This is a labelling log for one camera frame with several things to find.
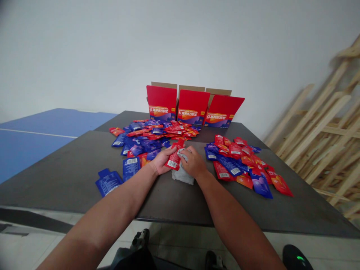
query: forearm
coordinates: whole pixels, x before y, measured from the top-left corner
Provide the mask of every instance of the forearm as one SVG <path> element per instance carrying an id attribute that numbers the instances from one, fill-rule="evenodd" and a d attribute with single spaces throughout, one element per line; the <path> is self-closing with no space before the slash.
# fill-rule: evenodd
<path id="1" fill-rule="evenodd" d="M 221 240 L 241 269 L 285 269 L 259 226 L 211 173 L 196 181 Z"/>
<path id="2" fill-rule="evenodd" d="M 156 177 L 156 170 L 147 164 L 110 192 L 82 217 L 39 268 L 96 268 L 136 216 Z"/>

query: right hand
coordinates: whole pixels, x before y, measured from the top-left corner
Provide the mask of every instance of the right hand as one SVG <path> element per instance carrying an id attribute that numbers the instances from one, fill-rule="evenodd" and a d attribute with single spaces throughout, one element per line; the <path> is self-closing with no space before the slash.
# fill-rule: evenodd
<path id="1" fill-rule="evenodd" d="M 181 157 L 181 163 L 183 164 L 185 171 L 192 177 L 197 179 L 200 175 L 207 172 L 203 158 L 193 146 L 189 146 L 187 149 L 182 150 L 181 154 L 187 156 L 187 162 L 185 158 Z"/>

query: stacked wood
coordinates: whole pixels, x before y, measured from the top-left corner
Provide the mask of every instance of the stacked wood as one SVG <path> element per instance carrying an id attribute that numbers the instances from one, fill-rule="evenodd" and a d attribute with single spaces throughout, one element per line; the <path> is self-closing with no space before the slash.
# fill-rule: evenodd
<path id="1" fill-rule="evenodd" d="M 301 92 L 266 144 L 274 148 L 274 142 L 288 122 L 293 116 L 300 116 L 276 154 L 331 205 L 358 202 L 344 213 L 347 218 L 354 219 L 360 217 L 360 98 L 354 100 L 352 93 L 360 82 L 360 69 L 344 89 L 339 89 L 338 84 L 349 73 L 350 63 L 360 57 L 360 36 L 337 56 L 341 57 L 339 67 L 310 108 L 299 111 L 314 88 L 313 84 Z M 349 107 L 350 100 L 353 105 L 343 117 L 336 117 Z"/>

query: black shoe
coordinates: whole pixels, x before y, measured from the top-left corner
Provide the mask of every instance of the black shoe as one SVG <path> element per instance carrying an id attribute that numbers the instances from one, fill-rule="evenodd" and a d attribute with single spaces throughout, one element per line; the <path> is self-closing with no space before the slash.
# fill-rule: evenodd
<path id="1" fill-rule="evenodd" d="M 287 270 L 313 270 L 304 254 L 293 245 L 286 245 L 282 250 L 282 262 Z"/>

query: pile of packets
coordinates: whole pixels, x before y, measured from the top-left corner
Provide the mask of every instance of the pile of packets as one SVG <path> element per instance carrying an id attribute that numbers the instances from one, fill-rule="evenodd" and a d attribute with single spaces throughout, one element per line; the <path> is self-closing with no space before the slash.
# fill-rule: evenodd
<path id="1" fill-rule="evenodd" d="M 272 199 L 269 185 L 282 194 L 293 197 L 284 179 L 274 168 L 262 161 L 256 153 L 261 149 L 248 145 L 237 137 L 234 142 L 221 135 L 215 136 L 215 142 L 207 144 L 205 153 L 213 161 L 217 177 L 224 181 L 236 181 L 265 198 Z"/>
<path id="2" fill-rule="evenodd" d="M 99 172 L 100 178 L 96 181 L 96 185 L 101 195 L 105 197 L 129 180 L 140 168 L 153 160 L 163 146 L 170 147 L 170 139 L 177 140 L 183 145 L 184 141 L 196 137 L 200 129 L 191 124 L 160 120 L 135 120 L 123 129 L 110 128 L 109 131 L 116 136 L 111 146 L 123 147 L 121 155 L 127 156 L 127 159 L 123 160 L 123 179 L 116 171 L 110 172 L 109 169 L 104 169 Z"/>

